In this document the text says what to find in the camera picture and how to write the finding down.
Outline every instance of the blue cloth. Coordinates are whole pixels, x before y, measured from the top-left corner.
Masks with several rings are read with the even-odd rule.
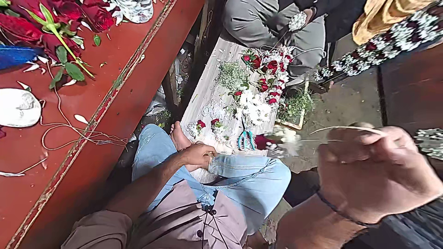
[[[177,152],[169,135],[155,124],[148,124],[141,132],[139,140],[132,165],[133,181]],[[286,165],[279,159],[263,156],[218,155],[209,166],[209,172],[226,179],[214,186],[204,185],[182,166],[169,179],[148,207],[148,211],[162,201],[174,184],[187,180],[202,206],[213,206],[217,191],[221,191],[237,204],[245,217],[248,235],[251,235],[277,206],[291,180],[291,171]]]

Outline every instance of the red wooden counter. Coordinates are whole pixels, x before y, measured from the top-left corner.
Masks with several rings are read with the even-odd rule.
[[[122,23],[111,27],[108,40],[93,47],[88,30],[83,61],[96,77],[58,90],[61,108],[73,126],[100,131],[120,138],[131,136],[141,116],[176,57],[204,0],[157,0],[153,18],[144,24]],[[50,75],[39,70],[0,71],[0,88],[21,88],[45,100],[43,123],[65,123],[57,109],[57,96],[48,89]],[[74,119],[84,116],[86,125]],[[8,128],[0,139],[0,171],[20,172],[48,156],[44,162],[20,177],[0,176],[0,248],[57,248],[73,223],[94,199],[124,147],[96,145],[85,140],[47,151],[41,139],[51,126]],[[80,136],[68,127],[56,128],[46,137],[46,145],[56,148]]]

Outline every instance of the scissors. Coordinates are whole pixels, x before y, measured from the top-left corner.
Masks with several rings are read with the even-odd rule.
[[[249,129],[249,126],[246,123],[244,117],[241,117],[241,122],[243,124],[243,132],[240,134],[240,137],[238,138],[238,149],[244,151],[248,147],[249,143],[251,145],[250,149],[255,151],[256,146],[254,144],[254,136],[251,132],[251,129]]]

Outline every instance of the wristband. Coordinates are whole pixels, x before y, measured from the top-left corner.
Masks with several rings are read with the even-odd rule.
[[[320,200],[322,202],[324,202],[328,207],[330,207],[332,209],[332,211],[334,211],[335,213],[339,214],[343,218],[352,221],[353,223],[355,223],[357,225],[365,226],[367,228],[378,228],[380,226],[380,223],[371,224],[371,223],[364,223],[364,222],[358,221],[358,220],[352,218],[351,216],[348,216],[345,213],[339,211],[336,206],[334,206],[332,203],[330,203],[328,200],[326,200],[326,198],[320,193],[320,191],[317,191],[317,195],[318,195],[318,197],[320,198]]]

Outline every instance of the hand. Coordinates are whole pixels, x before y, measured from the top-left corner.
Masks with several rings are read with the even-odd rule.
[[[385,127],[386,135],[336,129],[319,146],[320,191],[340,211],[366,223],[410,211],[443,194],[443,184],[412,138]]]
[[[210,156],[216,156],[215,148],[202,142],[197,142],[178,153],[181,165],[192,164],[209,164]]]

